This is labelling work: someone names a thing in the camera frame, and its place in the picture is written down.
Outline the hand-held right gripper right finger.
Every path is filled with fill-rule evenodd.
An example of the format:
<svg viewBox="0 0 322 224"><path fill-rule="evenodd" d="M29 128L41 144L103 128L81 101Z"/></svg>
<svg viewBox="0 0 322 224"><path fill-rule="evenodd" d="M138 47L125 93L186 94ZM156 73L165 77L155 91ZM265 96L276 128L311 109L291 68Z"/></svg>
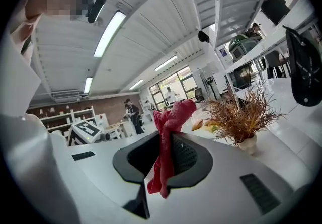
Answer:
<svg viewBox="0 0 322 224"><path fill-rule="evenodd" d="M172 189L167 199L148 196L147 223L278 223L298 195L276 172L238 148L183 133L208 149L210 173L191 188Z"/></svg>

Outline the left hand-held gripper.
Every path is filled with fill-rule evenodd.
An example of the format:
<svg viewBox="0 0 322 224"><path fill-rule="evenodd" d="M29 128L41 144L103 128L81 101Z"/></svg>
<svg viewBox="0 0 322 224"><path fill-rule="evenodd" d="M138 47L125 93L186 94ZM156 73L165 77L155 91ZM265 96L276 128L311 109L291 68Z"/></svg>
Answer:
<svg viewBox="0 0 322 224"><path fill-rule="evenodd" d="M87 121L81 121L71 126L67 146L92 144L100 140L102 131Z"/></svg>

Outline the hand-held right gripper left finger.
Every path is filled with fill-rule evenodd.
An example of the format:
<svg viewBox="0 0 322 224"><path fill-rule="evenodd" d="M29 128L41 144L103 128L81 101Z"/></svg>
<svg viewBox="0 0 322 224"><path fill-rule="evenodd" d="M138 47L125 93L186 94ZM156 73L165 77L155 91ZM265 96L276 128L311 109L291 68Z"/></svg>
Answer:
<svg viewBox="0 0 322 224"><path fill-rule="evenodd" d="M72 146L72 155L92 152L76 160L85 176L120 209L140 219L154 219L163 207L158 194L149 194L147 183L154 174L159 134L141 134L132 138Z"/></svg>

